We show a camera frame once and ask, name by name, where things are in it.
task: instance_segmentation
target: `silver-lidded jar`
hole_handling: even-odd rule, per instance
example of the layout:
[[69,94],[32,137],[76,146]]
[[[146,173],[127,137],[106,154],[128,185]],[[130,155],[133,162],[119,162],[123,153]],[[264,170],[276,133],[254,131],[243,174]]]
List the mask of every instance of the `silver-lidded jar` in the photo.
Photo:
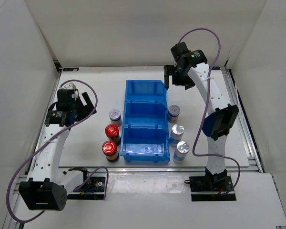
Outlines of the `silver-lidded jar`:
[[184,133],[183,126],[178,124],[173,125],[170,138],[168,139],[168,143],[170,144],[170,146],[176,147],[177,144],[181,141],[183,133]]
[[187,144],[187,142],[179,142],[174,152],[173,161],[175,163],[182,163],[189,150],[190,146]]
[[171,105],[168,108],[168,117],[167,120],[170,123],[176,123],[178,120],[178,116],[180,114],[180,107],[178,107],[177,105]]
[[111,124],[115,124],[117,126],[122,125],[122,118],[121,118],[121,112],[117,109],[113,109],[109,112],[109,118]]

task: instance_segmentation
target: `blue bin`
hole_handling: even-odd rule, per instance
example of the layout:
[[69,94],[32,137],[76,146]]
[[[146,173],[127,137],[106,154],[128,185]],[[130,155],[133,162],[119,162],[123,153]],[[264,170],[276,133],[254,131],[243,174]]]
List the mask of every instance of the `blue bin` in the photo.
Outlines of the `blue bin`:
[[170,161],[166,89],[160,80],[127,80],[120,155],[125,161]]

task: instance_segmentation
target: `red-lidded jar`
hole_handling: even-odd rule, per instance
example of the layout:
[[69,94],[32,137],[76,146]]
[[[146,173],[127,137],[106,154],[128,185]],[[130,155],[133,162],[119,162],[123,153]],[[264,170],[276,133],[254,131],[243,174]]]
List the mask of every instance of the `red-lidded jar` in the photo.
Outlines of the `red-lidded jar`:
[[115,162],[119,159],[119,152],[113,141],[104,142],[102,150],[108,161]]
[[120,131],[117,125],[110,124],[105,128],[105,134],[109,141],[113,141],[117,146],[121,143]]

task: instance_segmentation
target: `red lid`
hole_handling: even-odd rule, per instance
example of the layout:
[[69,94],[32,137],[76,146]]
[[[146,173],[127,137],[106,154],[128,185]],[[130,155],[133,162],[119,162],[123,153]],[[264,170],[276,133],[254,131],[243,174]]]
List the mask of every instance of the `red lid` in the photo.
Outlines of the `red lid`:
[[102,150],[105,155],[114,154],[116,152],[116,144],[113,141],[104,142]]
[[108,137],[115,137],[119,134],[119,128],[117,125],[115,124],[110,124],[108,126],[106,126],[105,128],[105,134],[108,136]]

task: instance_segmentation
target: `white wall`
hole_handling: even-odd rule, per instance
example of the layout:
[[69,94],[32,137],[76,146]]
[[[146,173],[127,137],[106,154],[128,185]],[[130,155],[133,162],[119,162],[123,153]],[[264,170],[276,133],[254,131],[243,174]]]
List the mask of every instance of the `white wall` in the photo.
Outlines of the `white wall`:
[[0,228],[8,182],[33,151],[56,78],[24,1],[7,0],[0,8]]
[[[163,65],[188,30],[218,33],[217,62],[233,64],[266,0],[26,0],[64,67]],[[216,39],[196,32],[185,41],[216,56]]]
[[286,0],[267,1],[232,72],[286,213]]

